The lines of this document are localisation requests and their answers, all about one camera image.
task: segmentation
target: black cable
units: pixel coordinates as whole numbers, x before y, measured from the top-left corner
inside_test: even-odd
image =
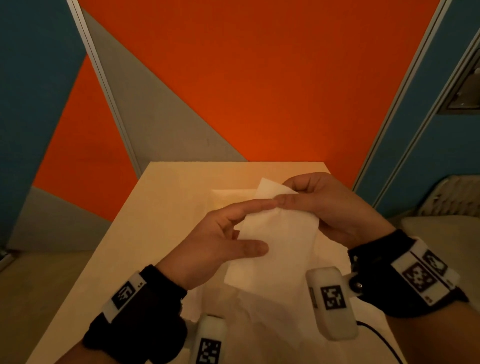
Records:
[[[375,330],[373,327],[371,327],[369,324],[366,324],[364,322],[361,322],[361,321],[357,321],[357,325],[358,326],[365,326],[366,328],[369,328],[370,330],[372,330],[375,335],[377,335],[383,342],[384,344],[390,349],[390,351],[392,352],[393,356],[395,357],[395,359],[399,362],[399,364],[403,364],[402,362],[402,359],[400,359],[400,357],[398,356],[398,354],[396,353],[395,349],[392,348],[392,346],[388,343],[388,341],[380,334],[380,332],[378,332],[377,330]]]

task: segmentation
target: orange wall panel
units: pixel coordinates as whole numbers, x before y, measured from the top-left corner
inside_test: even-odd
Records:
[[[352,185],[438,0],[80,0],[248,160]]]
[[[112,221],[136,182],[86,57],[33,185]]]

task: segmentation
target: blue wall panel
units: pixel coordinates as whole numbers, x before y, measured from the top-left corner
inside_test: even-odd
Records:
[[[377,199],[480,27],[479,14],[478,0],[452,1],[356,190],[368,203],[373,204]],[[425,165],[423,173],[434,176],[436,172]],[[382,200],[382,206],[389,203]]]
[[[65,0],[0,1],[0,246],[10,235],[84,58]]]
[[[392,216],[414,208],[450,174],[480,174],[480,115],[435,115],[377,210]]]

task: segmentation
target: black wristband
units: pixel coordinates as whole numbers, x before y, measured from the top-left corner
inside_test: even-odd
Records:
[[[102,350],[121,364],[168,363],[183,347],[187,327],[179,316],[187,291],[154,266],[140,272],[146,284],[108,323],[104,314],[83,338],[89,349]]]
[[[468,302],[460,288],[451,290],[437,303],[429,306],[392,267],[392,262],[408,252],[415,240],[402,230],[348,251],[352,272],[349,284],[368,302],[392,317],[418,317],[437,311],[453,301]]]

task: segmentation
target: person's right hand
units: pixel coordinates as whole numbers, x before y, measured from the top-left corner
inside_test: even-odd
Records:
[[[348,249],[395,231],[382,215],[331,174],[302,174],[283,184],[300,193],[278,195],[278,207],[312,212],[320,219],[320,231]]]

